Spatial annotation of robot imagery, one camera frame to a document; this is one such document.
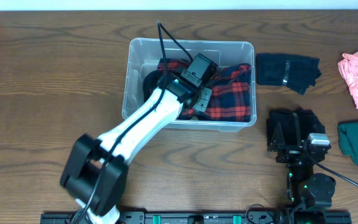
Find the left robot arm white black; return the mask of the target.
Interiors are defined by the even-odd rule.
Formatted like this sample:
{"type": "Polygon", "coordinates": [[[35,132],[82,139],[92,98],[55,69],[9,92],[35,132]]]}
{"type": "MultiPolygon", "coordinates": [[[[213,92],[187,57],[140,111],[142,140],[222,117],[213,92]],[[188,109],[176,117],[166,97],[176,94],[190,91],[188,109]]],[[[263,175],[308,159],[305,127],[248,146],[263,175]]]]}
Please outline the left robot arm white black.
{"type": "Polygon", "coordinates": [[[74,143],[60,185],[81,205],[71,223],[116,223],[129,165],[167,124],[176,120],[188,100],[197,96],[217,72],[207,68],[158,68],[144,82],[147,101],[130,117],[97,138],[88,134],[74,143]]]}

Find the black garment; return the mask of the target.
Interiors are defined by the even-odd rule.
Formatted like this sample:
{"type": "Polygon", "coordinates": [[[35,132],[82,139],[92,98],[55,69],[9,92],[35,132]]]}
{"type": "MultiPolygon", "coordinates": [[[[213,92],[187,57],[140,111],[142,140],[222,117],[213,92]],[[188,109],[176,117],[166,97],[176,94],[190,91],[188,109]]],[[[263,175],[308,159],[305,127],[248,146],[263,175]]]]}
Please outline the black garment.
{"type": "Polygon", "coordinates": [[[163,75],[162,70],[154,70],[144,78],[143,81],[144,101],[147,101],[150,98],[153,90],[158,86],[158,81],[160,80],[162,75],[163,75]]]}

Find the red navy plaid shirt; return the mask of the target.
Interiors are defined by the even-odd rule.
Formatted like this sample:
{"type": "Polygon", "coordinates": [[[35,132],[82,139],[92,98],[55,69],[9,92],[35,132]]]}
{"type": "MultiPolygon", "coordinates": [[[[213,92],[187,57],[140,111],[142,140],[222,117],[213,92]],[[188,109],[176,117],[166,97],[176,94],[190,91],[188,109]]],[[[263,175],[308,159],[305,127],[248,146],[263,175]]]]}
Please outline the red navy plaid shirt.
{"type": "MultiPolygon", "coordinates": [[[[181,72],[188,68],[190,61],[186,59],[167,59],[169,72],[181,72]]],[[[164,70],[163,60],[160,59],[157,70],[164,70]]],[[[249,63],[240,63],[221,69],[217,82],[212,88],[212,96],[205,112],[185,109],[178,119],[189,120],[196,117],[202,121],[250,121],[250,83],[252,67],[249,63]]]]}

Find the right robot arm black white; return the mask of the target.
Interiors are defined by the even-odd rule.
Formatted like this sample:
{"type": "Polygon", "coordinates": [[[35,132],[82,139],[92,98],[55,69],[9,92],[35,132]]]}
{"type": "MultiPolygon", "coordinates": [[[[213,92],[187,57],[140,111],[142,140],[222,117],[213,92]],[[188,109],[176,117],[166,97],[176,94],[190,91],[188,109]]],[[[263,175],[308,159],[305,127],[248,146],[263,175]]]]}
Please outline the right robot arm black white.
{"type": "Polygon", "coordinates": [[[324,210],[332,206],[336,181],[315,173],[313,167],[325,160],[331,145],[326,134],[311,133],[301,140],[299,125],[295,129],[296,144],[290,145],[277,123],[267,149],[276,152],[275,160],[288,169],[287,197],[291,204],[276,212],[275,223],[326,223],[324,210]]]}

